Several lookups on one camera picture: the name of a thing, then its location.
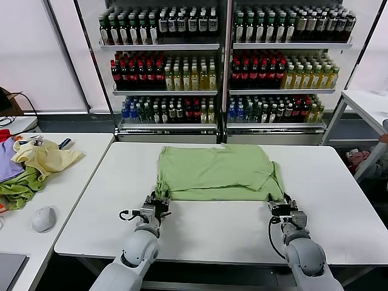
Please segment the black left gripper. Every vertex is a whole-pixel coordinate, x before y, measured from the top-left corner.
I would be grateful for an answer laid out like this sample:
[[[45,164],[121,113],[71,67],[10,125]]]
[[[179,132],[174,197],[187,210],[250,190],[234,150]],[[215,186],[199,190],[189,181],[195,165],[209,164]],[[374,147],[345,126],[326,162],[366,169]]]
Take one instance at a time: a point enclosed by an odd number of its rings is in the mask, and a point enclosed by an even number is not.
[[[155,217],[161,219],[171,214],[169,203],[170,192],[168,190],[163,192],[161,201],[157,199],[155,191],[152,191],[151,194],[147,195],[144,205],[147,207],[155,207]]]

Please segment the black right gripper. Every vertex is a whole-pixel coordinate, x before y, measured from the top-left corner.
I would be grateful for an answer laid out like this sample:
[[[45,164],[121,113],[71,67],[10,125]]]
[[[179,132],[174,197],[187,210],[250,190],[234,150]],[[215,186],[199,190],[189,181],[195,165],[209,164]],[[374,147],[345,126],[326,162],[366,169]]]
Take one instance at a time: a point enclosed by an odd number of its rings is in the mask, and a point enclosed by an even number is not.
[[[284,192],[285,204],[278,204],[272,198],[272,195],[268,194],[267,204],[271,211],[272,216],[280,218],[281,216],[290,216],[291,212],[298,211],[296,201]]]

